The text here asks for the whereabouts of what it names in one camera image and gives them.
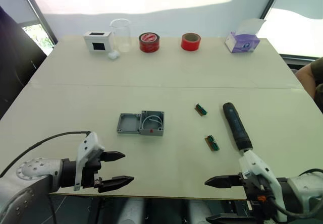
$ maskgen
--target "gray plastic junction box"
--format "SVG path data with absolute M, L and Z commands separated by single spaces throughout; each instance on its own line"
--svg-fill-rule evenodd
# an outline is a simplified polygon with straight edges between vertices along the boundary
M 162 136 L 164 134 L 164 112 L 143 110 L 141 114 L 122 113 L 119 117 L 117 132 Z

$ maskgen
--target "red tape roll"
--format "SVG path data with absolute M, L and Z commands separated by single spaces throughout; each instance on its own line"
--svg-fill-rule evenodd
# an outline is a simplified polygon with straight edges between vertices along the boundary
M 186 33 L 182 36 L 181 47 L 187 51 L 198 50 L 201 42 L 201 37 L 195 33 Z
M 156 33 L 146 32 L 139 36 L 140 50 L 154 52 L 159 49 L 159 36 Z

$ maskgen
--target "white box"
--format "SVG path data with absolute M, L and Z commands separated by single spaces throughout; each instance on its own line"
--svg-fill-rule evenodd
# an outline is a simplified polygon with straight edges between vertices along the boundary
M 113 34 L 109 31 L 88 31 L 84 35 L 90 51 L 113 51 Z

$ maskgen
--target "black chair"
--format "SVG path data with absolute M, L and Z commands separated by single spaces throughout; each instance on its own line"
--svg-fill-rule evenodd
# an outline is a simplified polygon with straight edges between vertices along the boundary
M 0 7 L 0 119 L 46 54 Z

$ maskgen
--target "white table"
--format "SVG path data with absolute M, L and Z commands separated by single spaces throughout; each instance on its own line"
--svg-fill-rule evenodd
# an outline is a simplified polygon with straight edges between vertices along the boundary
M 224 38 L 202 38 L 198 51 L 180 47 L 179 38 L 161 38 L 160 49 L 144 53 L 138 38 L 115 61 L 90 53 L 82 36 L 64 37 L 32 77 L 33 84 L 302 88 L 266 39 L 253 53 L 230 53 Z
M 295 176 L 322 165 L 323 116 L 303 89 L 29 84 L 0 121 L 2 143 L 7 145 L 7 151 L 0 153 L 0 166 L 48 136 L 93 130 L 107 150 L 126 154 L 103 163 L 101 176 L 135 177 L 129 185 L 101 195 L 244 199 L 241 187 L 204 185 L 210 177 L 240 171 L 240 155 L 222 111 L 228 101 L 236 106 L 255 153 L 277 177 Z M 198 102 L 208 111 L 204 117 L 194 110 Z M 119 114 L 141 110 L 165 111 L 164 136 L 117 134 Z M 214 135 L 219 151 L 210 151 L 204 140 L 207 135 Z M 74 160 L 82 139 L 54 139 L 19 162 L 41 156 Z M 92 188 L 59 192 L 98 194 Z

